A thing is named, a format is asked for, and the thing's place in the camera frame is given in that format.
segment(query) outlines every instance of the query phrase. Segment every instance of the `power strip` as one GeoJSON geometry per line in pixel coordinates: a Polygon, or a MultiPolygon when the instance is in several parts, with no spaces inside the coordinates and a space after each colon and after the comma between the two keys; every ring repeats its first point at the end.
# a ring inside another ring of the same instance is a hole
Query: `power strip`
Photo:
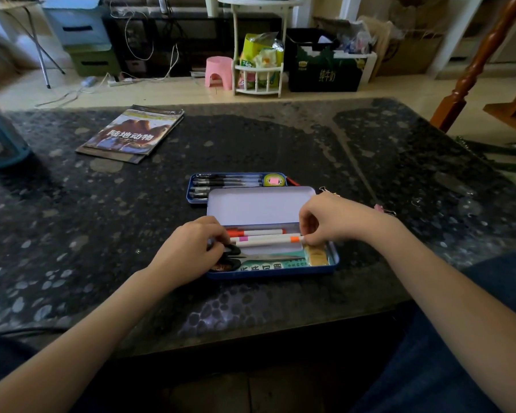
{"type": "Polygon", "coordinates": [[[139,80],[137,80],[136,78],[124,78],[121,81],[115,81],[115,77],[110,76],[109,79],[107,80],[107,85],[109,87],[118,87],[119,85],[133,84],[136,81],[139,81],[139,80]]]}

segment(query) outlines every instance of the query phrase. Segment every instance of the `wooden chair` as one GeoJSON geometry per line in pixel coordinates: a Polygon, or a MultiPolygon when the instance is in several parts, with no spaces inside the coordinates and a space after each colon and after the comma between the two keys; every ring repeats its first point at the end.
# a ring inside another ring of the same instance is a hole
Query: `wooden chair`
{"type": "MultiPolygon", "coordinates": [[[[430,119],[430,123],[433,126],[444,132],[449,130],[466,105],[466,100],[464,98],[476,84],[478,75],[484,71],[485,63],[505,40],[506,34],[515,21],[516,0],[508,0],[501,9],[499,19],[495,26],[482,40],[474,59],[472,59],[472,62],[468,68],[466,68],[464,75],[457,81],[451,94],[441,101],[440,105],[434,112],[430,119]]],[[[509,118],[508,116],[510,116],[510,119],[516,119],[516,99],[512,103],[507,104],[489,104],[484,110],[505,122],[507,122],[507,120],[501,118],[502,116],[507,116],[505,119],[509,118]]]]}

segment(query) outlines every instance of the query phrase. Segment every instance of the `scissors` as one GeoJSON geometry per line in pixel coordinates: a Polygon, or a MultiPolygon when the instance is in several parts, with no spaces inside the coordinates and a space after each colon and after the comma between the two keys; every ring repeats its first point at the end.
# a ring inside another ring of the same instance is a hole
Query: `scissors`
{"type": "Polygon", "coordinates": [[[305,259],[300,255],[247,255],[234,244],[224,245],[225,251],[218,262],[210,269],[211,271],[235,271],[246,261],[294,261],[295,259],[305,259]]]}

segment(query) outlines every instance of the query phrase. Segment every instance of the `pink plastic stool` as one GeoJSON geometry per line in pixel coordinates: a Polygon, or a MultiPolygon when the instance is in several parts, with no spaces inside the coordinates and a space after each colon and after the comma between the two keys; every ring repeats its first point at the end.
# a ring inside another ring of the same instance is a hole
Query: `pink plastic stool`
{"type": "Polygon", "coordinates": [[[222,80],[224,89],[233,88],[231,64],[228,57],[210,57],[206,60],[205,87],[210,87],[210,80],[222,80]]]}

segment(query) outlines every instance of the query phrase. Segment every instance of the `black scissors handle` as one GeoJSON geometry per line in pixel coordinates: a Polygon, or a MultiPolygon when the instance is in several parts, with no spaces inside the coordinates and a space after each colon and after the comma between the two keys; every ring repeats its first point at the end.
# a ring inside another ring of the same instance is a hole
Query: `black scissors handle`
{"type": "Polygon", "coordinates": [[[241,266],[241,261],[236,258],[230,258],[229,256],[240,255],[241,250],[234,244],[224,245],[225,251],[217,263],[210,269],[211,271],[226,272],[236,271],[241,266]]]}

